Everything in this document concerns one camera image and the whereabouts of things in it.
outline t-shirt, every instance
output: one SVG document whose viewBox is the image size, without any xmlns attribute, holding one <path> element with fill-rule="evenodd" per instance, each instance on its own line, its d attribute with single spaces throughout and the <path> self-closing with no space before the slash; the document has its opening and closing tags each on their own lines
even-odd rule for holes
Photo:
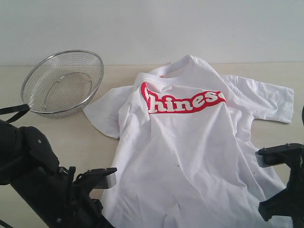
<svg viewBox="0 0 304 228">
<path fill-rule="evenodd" d="M 287 228 L 289 217 L 263 221 L 264 201 L 285 186 L 260 168 L 250 142 L 256 118 L 290 123 L 293 90 L 220 76 L 185 56 L 133 86 L 110 90 L 84 112 L 120 139 L 117 184 L 105 190 L 104 216 L 117 228 Z"/>
</svg>

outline metal mesh basket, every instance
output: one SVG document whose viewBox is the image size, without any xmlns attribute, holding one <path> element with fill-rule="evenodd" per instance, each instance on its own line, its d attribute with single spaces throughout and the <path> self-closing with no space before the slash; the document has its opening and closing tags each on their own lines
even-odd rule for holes
<svg viewBox="0 0 304 228">
<path fill-rule="evenodd" d="M 43 116 L 71 116 L 91 101 L 103 76 L 104 65 L 97 54 L 85 50 L 60 52 L 29 73 L 21 88 L 21 101 Z"/>
</svg>

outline beige table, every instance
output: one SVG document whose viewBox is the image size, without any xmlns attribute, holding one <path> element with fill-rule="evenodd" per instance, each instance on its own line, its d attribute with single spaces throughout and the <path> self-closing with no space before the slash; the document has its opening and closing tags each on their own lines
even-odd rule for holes
<svg viewBox="0 0 304 228">
<path fill-rule="evenodd" d="M 105 75 L 94 100 L 110 88 L 132 85 L 139 72 L 148 72 L 157 66 L 106 66 Z M 252 142 L 257 147 L 269 147 L 283 143 L 303 143 L 304 128 L 301 111 L 304 105 L 304 63 L 225 64 L 213 65 L 220 74 L 235 74 L 259 81 L 287 86 L 294 89 L 294 116 L 291 124 L 254 121 Z M 32 69 L 30 66 L 0 67 L 0 107 L 19 104 L 21 84 Z M 16 126 L 35 126 L 49 139 L 60 164 L 76 166 L 76 173 L 88 169 L 111 166 L 118 141 L 99 133 L 82 112 L 64 119 L 48 119 L 29 113 Z M 277 166 L 277 173 L 287 182 L 289 169 Z M 92 196 L 101 197 L 100 191 Z M 14 228 L 46 228 L 47 226 L 12 189 L 0 186 L 0 219 Z"/>
</svg>

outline wire basket rim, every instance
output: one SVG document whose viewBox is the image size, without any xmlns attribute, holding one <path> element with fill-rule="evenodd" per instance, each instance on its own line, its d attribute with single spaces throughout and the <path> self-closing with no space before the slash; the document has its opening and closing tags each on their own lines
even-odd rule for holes
<svg viewBox="0 0 304 228">
<path fill-rule="evenodd" d="M 101 59 L 101 57 L 99 55 L 97 55 L 96 53 L 92 52 L 92 51 L 87 51 L 87 50 L 81 50 L 81 49 L 75 49 L 75 50 L 67 50 L 67 51 L 61 51 L 61 52 L 57 52 L 45 59 L 43 59 L 40 63 L 38 63 L 30 72 L 29 74 L 27 75 L 27 77 L 25 78 L 22 86 L 21 86 L 21 91 L 20 91 L 20 98 L 21 98 L 21 103 L 22 104 L 25 104 L 25 101 L 24 101 L 24 98 L 23 98 L 23 94 L 24 94 L 24 88 L 25 88 L 25 85 L 26 83 L 28 82 L 29 78 L 32 76 L 32 74 L 37 70 L 38 67 L 40 67 L 43 63 L 45 63 L 46 61 L 48 61 L 50 58 L 53 58 L 55 56 L 58 56 L 58 55 L 61 55 L 61 54 L 64 54 L 64 53 L 69 53 L 69 52 L 86 52 L 86 53 L 89 53 L 89 54 L 92 54 L 94 56 L 96 56 L 100 63 L 101 63 L 101 66 L 102 66 L 102 69 L 104 71 L 104 63 Z M 101 81 L 103 79 L 103 76 L 104 74 L 102 73 L 102 76 L 99 77 L 99 80 L 96 84 L 96 87 L 92 90 L 92 92 L 89 94 L 89 96 L 82 102 L 70 107 L 70 108 L 67 108 L 67 109 L 64 109 L 64 110 L 59 110 L 59 111 L 40 111 L 40 110 L 35 110 L 35 109 L 32 109 L 30 108 L 31 112 L 34 112 L 34 113 L 40 113 L 40 114 L 55 114 L 55 113 L 61 113 L 61 112 L 65 112 L 65 111 L 69 111 L 73 108 L 76 108 L 80 105 L 82 105 L 83 103 L 85 103 L 86 101 L 88 101 L 88 99 L 90 99 L 92 97 L 92 95 L 97 91 L 97 89 L 99 88 L 100 84 L 101 84 Z"/>
</svg>

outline t-shirt sleeve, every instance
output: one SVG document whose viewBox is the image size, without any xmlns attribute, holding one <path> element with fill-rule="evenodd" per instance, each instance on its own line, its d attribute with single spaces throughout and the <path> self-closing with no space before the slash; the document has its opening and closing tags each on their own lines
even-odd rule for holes
<svg viewBox="0 0 304 228">
<path fill-rule="evenodd" d="M 127 101 L 133 86 L 111 89 L 103 97 L 87 105 L 84 113 L 91 124 L 101 133 L 119 138 L 119 110 Z"/>
<path fill-rule="evenodd" d="M 254 118 L 291 123 L 293 89 L 234 75 L 224 75 L 222 79 Z"/>
</svg>

